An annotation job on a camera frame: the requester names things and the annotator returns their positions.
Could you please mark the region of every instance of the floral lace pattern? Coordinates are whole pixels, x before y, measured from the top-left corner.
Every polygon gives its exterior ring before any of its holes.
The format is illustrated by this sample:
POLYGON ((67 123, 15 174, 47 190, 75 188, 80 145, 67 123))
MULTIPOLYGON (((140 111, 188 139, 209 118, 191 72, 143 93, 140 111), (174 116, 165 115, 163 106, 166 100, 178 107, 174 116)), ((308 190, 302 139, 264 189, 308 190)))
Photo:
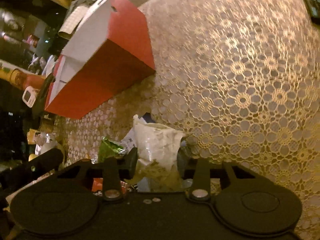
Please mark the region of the floral lace pattern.
MULTIPOLYGON (((134 114, 190 134, 195 155, 233 160, 295 192, 297 234, 320 237, 320 37, 303 0, 150 0, 156 75, 81 120, 59 119, 68 164, 121 140, 134 114)), ((212 190, 219 190, 216 180, 212 190)))

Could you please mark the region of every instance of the plastic bag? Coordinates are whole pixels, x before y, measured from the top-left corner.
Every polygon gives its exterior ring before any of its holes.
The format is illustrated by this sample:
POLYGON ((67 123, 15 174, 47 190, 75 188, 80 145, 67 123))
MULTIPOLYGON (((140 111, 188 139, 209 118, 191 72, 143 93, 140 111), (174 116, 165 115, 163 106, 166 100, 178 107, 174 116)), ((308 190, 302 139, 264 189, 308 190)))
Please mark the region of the plastic bag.
POLYGON ((98 162, 101 163, 104 162, 106 158, 125 154, 127 154, 127 152, 124 146, 118 142, 109 140, 107 137, 103 137, 99 147, 98 162))
POLYGON ((133 128, 139 159, 136 174, 129 182, 136 184, 147 177, 151 191, 182 190, 177 155, 185 134, 163 124, 145 123, 137 115, 133 117, 133 128))

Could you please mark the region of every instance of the cardboard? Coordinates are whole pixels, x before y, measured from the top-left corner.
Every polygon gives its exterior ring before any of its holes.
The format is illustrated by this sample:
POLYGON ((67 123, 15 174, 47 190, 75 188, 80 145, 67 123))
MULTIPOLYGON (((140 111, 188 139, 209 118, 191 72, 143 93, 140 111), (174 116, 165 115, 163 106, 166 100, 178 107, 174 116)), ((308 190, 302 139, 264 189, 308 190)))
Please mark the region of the cardboard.
POLYGON ((100 0, 63 49, 45 110, 80 119, 155 72, 146 18, 128 0, 100 0))

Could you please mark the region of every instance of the white device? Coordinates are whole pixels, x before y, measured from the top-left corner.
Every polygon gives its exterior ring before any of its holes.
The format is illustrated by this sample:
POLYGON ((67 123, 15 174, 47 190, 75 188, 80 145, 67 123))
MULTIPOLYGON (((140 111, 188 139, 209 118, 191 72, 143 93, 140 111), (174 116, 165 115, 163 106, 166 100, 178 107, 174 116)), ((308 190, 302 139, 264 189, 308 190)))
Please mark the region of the white device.
POLYGON ((36 101, 37 94, 38 94, 38 90, 37 89, 34 89, 31 86, 28 86, 26 88, 26 90, 24 91, 24 93, 23 93, 22 100, 23 100, 23 102, 25 102, 25 104, 28 107, 32 108, 33 104, 36 101))

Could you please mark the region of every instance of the white plastic bag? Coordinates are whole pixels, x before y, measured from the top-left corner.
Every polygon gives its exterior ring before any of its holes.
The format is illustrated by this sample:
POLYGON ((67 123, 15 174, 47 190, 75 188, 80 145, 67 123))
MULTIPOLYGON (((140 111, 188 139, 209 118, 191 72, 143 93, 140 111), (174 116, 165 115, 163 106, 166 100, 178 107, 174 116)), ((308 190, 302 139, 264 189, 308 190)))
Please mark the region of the white plastic bag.
POLYGON ((137 115, 133 117, 133 129, 139 159, 129 183, 136 184, 146 177, 153 192, 181 191, 177 156, 185 134, 163 124, 145 123, 137 115))

